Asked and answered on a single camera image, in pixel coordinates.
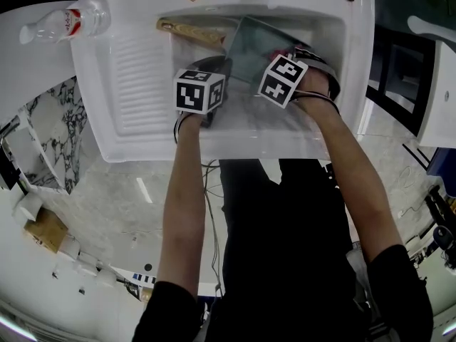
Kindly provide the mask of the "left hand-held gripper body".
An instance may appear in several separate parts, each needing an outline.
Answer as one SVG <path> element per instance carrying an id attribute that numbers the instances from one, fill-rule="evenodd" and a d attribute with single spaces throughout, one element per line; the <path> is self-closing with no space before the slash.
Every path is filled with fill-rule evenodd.
<path id="1" fill-rule="evenodd" d="M 203 116 L 202 127 L 209 128 L 217 109 L 227 100 L 232 59 L 211 56 L 180 69 L 173 79 L 175 109 Z"/>

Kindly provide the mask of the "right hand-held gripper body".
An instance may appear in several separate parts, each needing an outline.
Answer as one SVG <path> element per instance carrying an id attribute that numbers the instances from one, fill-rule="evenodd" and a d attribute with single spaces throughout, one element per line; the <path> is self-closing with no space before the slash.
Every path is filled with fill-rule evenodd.
<path id="1" fill-rule="evenodd" d="M 326 75 L 328 94 L 299 89 L 301 80 L 310 68 Z M 273 51 L 257 90 L 258 95 L 280 108 L 285 108 L 290 101 L 299 98 L 320 98 L 334 103 L 340 92 L 336 72 L 325 60 L 305 47 Z"/>

